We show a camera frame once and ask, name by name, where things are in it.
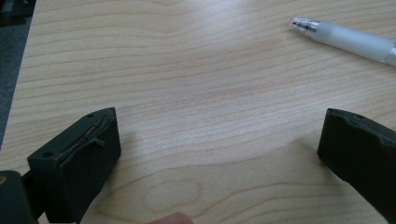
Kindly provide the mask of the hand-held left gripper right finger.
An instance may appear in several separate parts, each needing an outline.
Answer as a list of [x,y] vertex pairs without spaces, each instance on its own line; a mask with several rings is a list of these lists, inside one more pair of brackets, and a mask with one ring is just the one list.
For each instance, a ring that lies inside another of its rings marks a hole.
[[396,223],[396,131],[364,116],[330,108],[318,156],[388,223]]

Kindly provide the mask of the translucent white ballpoint pen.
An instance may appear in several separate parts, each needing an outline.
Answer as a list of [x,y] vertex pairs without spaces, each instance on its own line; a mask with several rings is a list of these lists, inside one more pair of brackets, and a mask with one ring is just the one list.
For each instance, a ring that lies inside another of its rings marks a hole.
[[293,18],[290,26],[319,43],[396,67],[396,41],[329,21]]

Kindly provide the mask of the dark object beside table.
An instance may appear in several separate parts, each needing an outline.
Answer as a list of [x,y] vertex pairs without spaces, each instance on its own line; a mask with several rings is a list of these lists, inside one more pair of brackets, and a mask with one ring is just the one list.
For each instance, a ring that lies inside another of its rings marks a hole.
[[33,16],[36,0],[0,0],[0,28],[23,25]]

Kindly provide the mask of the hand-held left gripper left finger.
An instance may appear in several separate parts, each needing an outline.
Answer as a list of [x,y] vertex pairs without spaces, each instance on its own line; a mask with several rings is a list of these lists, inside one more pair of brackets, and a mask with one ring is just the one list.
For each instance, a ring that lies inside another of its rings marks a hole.
[[102,190],[121,153],[116,109],[79,119],[28,157],[44,187],[50,222],[79,223]]

